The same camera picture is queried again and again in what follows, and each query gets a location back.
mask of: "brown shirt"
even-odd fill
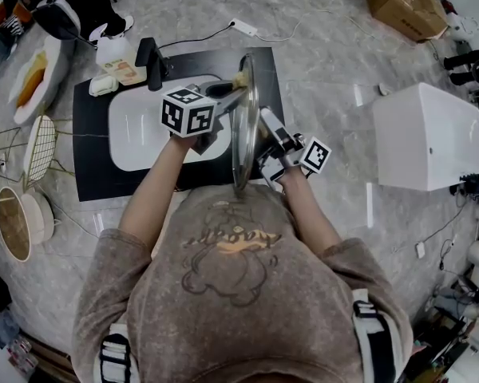
[[[353,289],[393,317],[405,361],[412,332],[359,239],[317,257],[298,240],[279,193],[197,189],[173,214],[153,260],[135,237],[107,230],[81,293],[73,365],[84,383],[111,323],[127,313],[143,382],[241,381],[284,373],[362,382]]]

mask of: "glass lid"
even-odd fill
[[[257,126],[259,124],[259,96],[255,84],[254,56],[245,55],[239,64],[247,92],[232,112],[232,174],[234,185],[243,189],[250,178],[254,164]]]

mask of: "white bottle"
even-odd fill
[[[100,35],[105,29],[94,30]],[[97,40],[96,64],[122,85],[133,85],[147,79],[145,67],[136,67],[137,52],[126,37],[99,37]]]

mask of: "marble floor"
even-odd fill
[[[396,291],[404,297],[402,304],[412,318],[434,284],[450,279],[444,280],[444,273],[438,269],[445,239],[457,236],[446,267],[458,271],[465,266],[466,251],[476,230],[472,203],[451,226],[426,243],[427,254],[418,260],[414,244],[453,217],[457,202],[463,200],[456,201],[446,189],[419,192],[376,184],[370,103],[379,96],[379,84],[394,91],[423,81],[466,98],[466,89],[449,83],[446,72],[433,58],[430,44],[415,45],[374,20],[366,0],[119,0],[114,7],[120,14],[134,16],[135,25],[127,34],[134,45],[148,36],[160,44],[204,38],[233,18],[254,25],[263,37],[285,38],[303,14],[331,11],[306,15],[288,41],[265,42],[229,30],[207,41],[173,45],[163,49],[163,54],[273,47],[289,128],[317,136],[333,150],[323,174],[311,177],[321,207],[344,237],[365,239]],[[14,126],[12,110],[7,106],[10,86],[44,36],[34,26],[9,61],[0,65],[0,131]],[[451,41],[440,40],[435,45],[441,56],[453,53]],[[77,45],[70,74],[48,112],[53,118],[70,118],[74,85],[99,74],[94,55],[87,45]],[[70,132],[70,122],[58,126]],[[29,132],[28,128],[22,129],[15,143],[25,142]],[[2,136],[0,145],[12,139],[11,135]],[[9,177],[21,174],[23,153],[24,148],[11,149]],[[60,136],[56,157],[69,170],[73,168],[69,136]],[[7,181],[0,179],[0,187]],[[375,184],[371,229],[366,226],[367,182]],[[69,352],[78,295],[96,245],[95,223],[102,221],[104,227],[115,227],[128,198],[80,203],[74,178],[59,172],[49,172],[38,190],[47,194],[61,224],[50,241],[34,248],[26,263],[14,261],[0,244],[0,275],[9,285],[12,311],[21,327]],[[184,193],[174,195],[171,211],[184,197]]]

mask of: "backpack strap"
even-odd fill
[[[367,290],[354,290],[353,324],[362,355],[364,383],[394,383],[402,373],[401,337],[394,320],[369,302]]]
[[[126,324],[113,323],[94,359],[94,383],[141,383]]]

